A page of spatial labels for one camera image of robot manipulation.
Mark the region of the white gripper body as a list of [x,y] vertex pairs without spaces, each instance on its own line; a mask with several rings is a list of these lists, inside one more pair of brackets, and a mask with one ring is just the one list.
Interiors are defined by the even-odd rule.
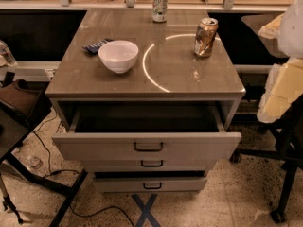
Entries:
[[287,62],[287,99],[296,101],[303,94],[303,60],[290,58]]

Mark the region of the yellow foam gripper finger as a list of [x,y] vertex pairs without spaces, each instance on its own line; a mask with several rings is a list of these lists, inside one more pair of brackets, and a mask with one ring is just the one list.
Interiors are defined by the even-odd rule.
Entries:
[[291,106],[287,99],[287,63],[275,64],[269,72],[265,93],[258,105],[257,119],[263,123],[278,120]]
[[258,35],[267,39],[277,39],[279,37],[279,29],[283,15],[278,15],[274,20],[263,26]]

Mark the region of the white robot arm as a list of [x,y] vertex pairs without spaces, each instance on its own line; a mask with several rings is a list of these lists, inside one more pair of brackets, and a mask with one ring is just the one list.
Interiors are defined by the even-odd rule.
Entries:
[[257,112],[263,123],[278,120],[303,94],[303,0],[294,0],[284,13],[278,49],[290,58],[282,66],[275,64],[268,75]]

